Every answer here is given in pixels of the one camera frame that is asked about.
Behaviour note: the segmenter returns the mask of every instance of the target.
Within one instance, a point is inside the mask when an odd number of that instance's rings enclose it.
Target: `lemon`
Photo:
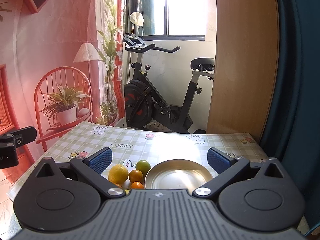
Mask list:
[[[129,176],[129,172],[126,167],[121,164],[117,164],[109,171],[108,180],[112,183],[123,184]]]

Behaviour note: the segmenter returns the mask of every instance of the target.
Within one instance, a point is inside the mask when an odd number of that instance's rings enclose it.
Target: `metal plate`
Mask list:
[[[146,189],[196,188],[212,179],[210,172],[199,163],[188,160],[168,160],[154,166],[145,177]]]

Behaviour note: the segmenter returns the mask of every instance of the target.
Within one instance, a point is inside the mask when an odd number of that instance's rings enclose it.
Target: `tablecloth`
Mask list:
[[[10,188],[8,197],[14,200],[43,157],[51,156],[56,162],[68,162],[77,156],[88,157],[103,147],[110,147],[113,157],[111,165],[102,173],[106,178],[113,165],[122,164],[130,172],[142,159],[147,160],[151,167],[169,159],[187,159],[203,165],[215,177],[218,174],[207,162],[210,147],[216,147],[231,157],[244,156],[252,162],[264,162],[268,158],[249,133],[161,133],[101,126],[84,121],[63,135],[27,170]]]

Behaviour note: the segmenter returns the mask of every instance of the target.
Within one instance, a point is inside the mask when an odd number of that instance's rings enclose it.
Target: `wooden chair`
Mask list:
[[[74,67],[58,67],[48,72],[40,80],[35,90],[35,110],[40,135],[36,144],[41,143],[44,151],[48,150],[46,141],[58,136],[61,137],[76,125],[63,130],[50,130],[52,127],[60,125],[56,115],[49,118],[49,114],[45,114],[45,111],[40,112],[51,103],[49,101],[50,97],[45,94],[57,92],[57,84],[63,87],[80,87],[81,91],[89,96],[88,98],[84,98],[83,103],[79,103],[79,109],[85,107],[90,110],[90,113],[85,116],[83,121],[91,122],[92,117],[92,91],[90,82],[85,74]]]

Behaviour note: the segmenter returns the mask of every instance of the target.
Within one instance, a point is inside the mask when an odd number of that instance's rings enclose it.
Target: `blue gripper pad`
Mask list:
[[[85,158],[83,162],[95,172],[101,174],[112,162],[112,151],[109,147],[104,147],[95,154]]]
[[[210,148],[208,150],[207,160],[211,168],[213,168],[218,174],[223,173],[226,169],[236,163],[234,158],[231,158],[217,148]]]

